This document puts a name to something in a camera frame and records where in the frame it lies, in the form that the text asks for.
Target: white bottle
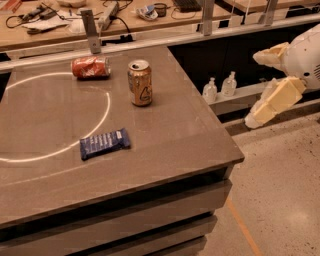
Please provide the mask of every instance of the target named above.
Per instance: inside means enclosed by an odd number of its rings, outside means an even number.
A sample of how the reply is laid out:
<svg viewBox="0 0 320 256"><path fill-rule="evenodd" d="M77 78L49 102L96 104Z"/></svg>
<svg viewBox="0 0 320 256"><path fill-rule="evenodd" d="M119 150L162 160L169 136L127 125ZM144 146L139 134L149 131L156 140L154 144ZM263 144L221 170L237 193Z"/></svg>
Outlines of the white bottle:
<svg viewBox="0 0 320 256"><path fill-rule="evenodd" d="M221 93L224 96L230 97L234 95L234 92L236 91L236 87L237 87L237 81L234 78L235 74L236 72L231 71L231 74L229 75L229 77L224 79L222 88L221 88Z"/></svg>
<svg viewBox="0 0 320 256"><path fill-rule="evenodd" d="M206 84L203 88L202 97L210 105L215 102L217 93L218 90L217 86L214 83L214 77L211 77L209 83Z"/></svg>

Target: can lid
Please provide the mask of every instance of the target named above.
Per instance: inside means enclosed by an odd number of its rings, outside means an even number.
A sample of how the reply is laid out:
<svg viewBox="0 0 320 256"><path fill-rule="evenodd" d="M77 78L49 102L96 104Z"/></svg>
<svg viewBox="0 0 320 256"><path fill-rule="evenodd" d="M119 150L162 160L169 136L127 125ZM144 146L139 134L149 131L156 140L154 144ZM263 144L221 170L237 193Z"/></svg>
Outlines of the can lid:
<svg viewBox="0 0 320 256"><path fill-rule="evenodd" d="M146 60L134 60L129 63L129 68L133 70L144 70L149 67L149 63Z"/></svg>

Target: aluminum can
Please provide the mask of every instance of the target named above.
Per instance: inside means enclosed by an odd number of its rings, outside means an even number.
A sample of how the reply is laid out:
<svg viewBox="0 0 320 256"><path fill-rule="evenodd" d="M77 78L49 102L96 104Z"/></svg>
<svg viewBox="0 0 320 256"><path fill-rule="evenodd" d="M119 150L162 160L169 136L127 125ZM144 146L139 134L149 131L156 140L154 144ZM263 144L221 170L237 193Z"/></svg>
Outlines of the aluminum can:
<svg viewBox="0 0 320 256"><path fill-rule="evenodd" d="M106 56L88 56L71 62L71 70L78 78L108 77L111 73L109 59Z"/></svg>
<svg viewBox="0 0 320 256"><path fill-rule="evenodd" d="M152 102L151 68L145 60L134 60L128 65L128 81L131 101L136 106Z"/></svg>

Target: countertop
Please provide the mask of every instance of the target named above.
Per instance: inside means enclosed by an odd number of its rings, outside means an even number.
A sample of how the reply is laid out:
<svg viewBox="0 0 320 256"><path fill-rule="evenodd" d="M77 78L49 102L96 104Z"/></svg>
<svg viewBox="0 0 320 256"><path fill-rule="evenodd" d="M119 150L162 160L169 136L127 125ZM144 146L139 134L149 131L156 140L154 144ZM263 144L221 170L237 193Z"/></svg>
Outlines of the countertop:
<svg viewBox="0 0 320 256"><path fill-rule="evenodd" d="M16 68L0 103L0 227L243 161L166 47L110 54L112 74L81 81L70 62ZM153 102L130 101L127 65L152 68ZM131 149L83 162L79 139L126 128Z"/></svg>

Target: blue wrapper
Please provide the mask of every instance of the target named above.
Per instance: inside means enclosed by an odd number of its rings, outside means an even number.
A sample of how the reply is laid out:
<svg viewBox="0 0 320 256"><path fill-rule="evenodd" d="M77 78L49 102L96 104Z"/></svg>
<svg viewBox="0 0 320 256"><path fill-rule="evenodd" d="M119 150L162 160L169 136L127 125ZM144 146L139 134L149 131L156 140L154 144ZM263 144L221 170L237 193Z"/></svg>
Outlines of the blue wrapper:
<svg viewBox="0 0 320 256"><path fill-rule="evenodd" d="M83 161L129 147L129 137L124 128L80 140L80 152Z"/></svg>

